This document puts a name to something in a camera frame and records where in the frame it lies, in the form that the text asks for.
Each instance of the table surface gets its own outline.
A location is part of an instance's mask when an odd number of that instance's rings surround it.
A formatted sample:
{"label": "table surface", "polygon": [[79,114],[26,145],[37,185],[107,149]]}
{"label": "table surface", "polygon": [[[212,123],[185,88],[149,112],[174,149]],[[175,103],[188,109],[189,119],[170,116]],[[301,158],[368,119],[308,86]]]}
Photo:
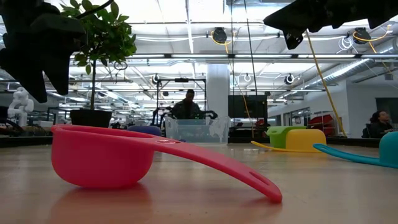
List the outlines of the table surface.
{"label": "table surface", "polygon": [[[377,149],[339,148],[378,156]],[[398,169],[250,144],[210,149],[268,177],[283,202],[270,203],[222,172],[161,153],[131,189],[85,190],[53,171],[50,146],[15,147],[0,149],[0,223],[398,222]]]}

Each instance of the white robot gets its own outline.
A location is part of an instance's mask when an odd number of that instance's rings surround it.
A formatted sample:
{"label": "white robot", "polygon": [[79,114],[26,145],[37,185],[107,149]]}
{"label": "white robot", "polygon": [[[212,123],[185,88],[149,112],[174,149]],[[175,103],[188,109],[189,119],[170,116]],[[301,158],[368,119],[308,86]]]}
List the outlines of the white robot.
{"label": "white robot", "polygon": [[14,99],[8,107],[8,117],[13,118],[18,115],[20,127],[26,126],[27,124],[27,113],[32,112],[34,109],[33,100],[29,99],[29,93],[23,87],[19,87],[14,93]]}

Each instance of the plant pot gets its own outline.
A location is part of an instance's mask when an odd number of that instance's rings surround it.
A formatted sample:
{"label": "plant pot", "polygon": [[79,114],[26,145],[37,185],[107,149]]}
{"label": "plant pot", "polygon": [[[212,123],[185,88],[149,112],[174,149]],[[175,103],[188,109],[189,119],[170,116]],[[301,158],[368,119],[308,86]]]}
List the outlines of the plant pot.
{"label": "plant pot", "polygon": [[108,128],[112,112],[99,110],[73,110],[70,112],[72,124]]}

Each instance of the woman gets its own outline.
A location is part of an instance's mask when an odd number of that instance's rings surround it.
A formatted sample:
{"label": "woman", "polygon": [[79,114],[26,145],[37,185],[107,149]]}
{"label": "woman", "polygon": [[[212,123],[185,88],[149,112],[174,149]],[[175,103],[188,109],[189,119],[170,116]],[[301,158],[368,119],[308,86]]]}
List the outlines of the woman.
{"label": "woman", "polygon": [[368,127],[370,138],[382,138],[386,133],[394,131],[389,123],[390,116],[385,111],[377,111],[372,115]]}

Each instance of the white column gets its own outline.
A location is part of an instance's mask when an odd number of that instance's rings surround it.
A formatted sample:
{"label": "white column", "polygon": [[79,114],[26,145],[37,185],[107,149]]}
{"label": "white column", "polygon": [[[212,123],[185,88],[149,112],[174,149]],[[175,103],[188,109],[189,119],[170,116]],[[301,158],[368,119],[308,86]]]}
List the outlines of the white column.
{"label": "white column", "polygon": [[226,64],[207,65],[206,93],[208,106],[218,117],[228,116],[229,67]]}

